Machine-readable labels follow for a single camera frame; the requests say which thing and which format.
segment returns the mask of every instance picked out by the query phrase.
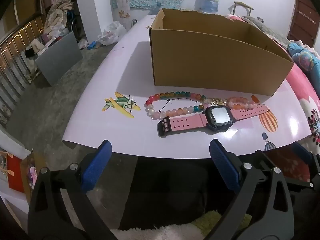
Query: smartwatch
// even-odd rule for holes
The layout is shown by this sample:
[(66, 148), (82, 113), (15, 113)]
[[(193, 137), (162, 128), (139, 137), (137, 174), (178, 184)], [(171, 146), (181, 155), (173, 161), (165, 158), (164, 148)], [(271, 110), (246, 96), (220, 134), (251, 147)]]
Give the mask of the smartwatch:
[(252, 109), (230, 109), (227, 106), (211, 106), (200, 114), (174, 118), (167, 116), (158, 123), (157, 128), (160, 136), (200, 127), (207, 127), (214, 132), (225, 132), (236, 121), (268, 111), (270, 110), (265, 105), (258, 105)]

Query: gray floor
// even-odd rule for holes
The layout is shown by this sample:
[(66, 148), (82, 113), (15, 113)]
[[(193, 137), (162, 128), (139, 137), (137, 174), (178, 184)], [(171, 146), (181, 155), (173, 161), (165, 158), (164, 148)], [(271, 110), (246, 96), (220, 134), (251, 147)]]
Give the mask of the gray floor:
[[(55, 86), (39, 88), (35, 84), (39, 82), (32, 83), (13, 112), (7, 131), (27, 149), (43, 153), (51, 170), (65, 169), (94, 151), (79, 145), (70, 149), (61, 139), (82, 92), (112, 48), (82, 50), (84, 58)], [(136, 162), (135, 156), (113, 153), (96, 188), (88, 193), (109, 228), (120, 224)]]

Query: metal bolt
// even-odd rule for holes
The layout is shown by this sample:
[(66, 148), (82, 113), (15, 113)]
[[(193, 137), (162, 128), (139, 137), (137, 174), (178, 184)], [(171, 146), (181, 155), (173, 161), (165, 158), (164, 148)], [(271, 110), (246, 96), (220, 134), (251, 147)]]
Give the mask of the metal bolt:
[(250, 170), (252, 168), (252, 165), (250, 163), (244, 163), (243, 167), (247, 170)]
[(42, 169), (40, 170), (40, 172), (41, 172), (42, 174), (45, 174), (47, 171), (48, 171), (48, 168), (46, 168), (46, 167), (44, 167), (44, 168), (42, 168)]
[(278, 167), (275, 167), (273, 170), (275, 171), (275, 173), (278, 173), (278, 174), (281, 172), (281, 169)]
[(78, 164), (77, 163), (72, 163), (71, 165), (70, 165), (70, 169), (71, 170), (76, 170), (76, 169), (78, 169)]

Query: white tabletop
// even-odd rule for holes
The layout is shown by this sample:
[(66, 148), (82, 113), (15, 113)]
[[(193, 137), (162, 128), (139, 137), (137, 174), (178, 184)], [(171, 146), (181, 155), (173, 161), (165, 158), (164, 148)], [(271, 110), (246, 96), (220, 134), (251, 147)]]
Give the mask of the white tabletop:
[[(139, 21), (116, 44), (101, 63), (83, 92), (65, 130), (63, 141), (98, 148), (109, 140), (112, 150), (118, 153), (162, 158), (210, 158), (209, 144), (217, 138), (229, 152), (237, 155), (264, 150), (267, 140), (282, 147), (310, 135), (310, 128), (300, 103), (286, 80), (271, 97), (255, 95), (270, 107), (277, 119), (277, 128), (268, 131), (258, 116), (236, 122), (224, 133), (212, 134), (206, 128), (161, 138), (157, 132), (159, 120), (147, 116), (144, 104), (149, 96), (171, 91), (189, 91), (207, 97), (228, 98), (251, 94), (199, 88), (160, 87), (153, 84), (149, 27), (155, 16), (148, 15)], [(214, 82), (201, 72), (201, 62), (194, 73), (203, 75), (203, 82)], [(140, 111), (133, 109), (130, 118), (118, 109), (105, 106), (105, 98), (116, 99), (115, 92), (132, 97)], [(165, 101), (153, 103), (156, 111)], [(170, 101), (164, 110), (199, 105), (188, 99)]]

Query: railing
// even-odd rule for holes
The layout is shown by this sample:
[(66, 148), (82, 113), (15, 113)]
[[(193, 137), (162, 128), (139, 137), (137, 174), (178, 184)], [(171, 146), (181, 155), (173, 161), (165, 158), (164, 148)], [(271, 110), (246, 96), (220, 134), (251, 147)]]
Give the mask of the railing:
[(0, 40), (0, 124), (3, 126), (32, 82), (35, 67), (25, 57), (24, 51), (33, 39), (42, 39), (42, 17), (41, 13), (35, 13)]

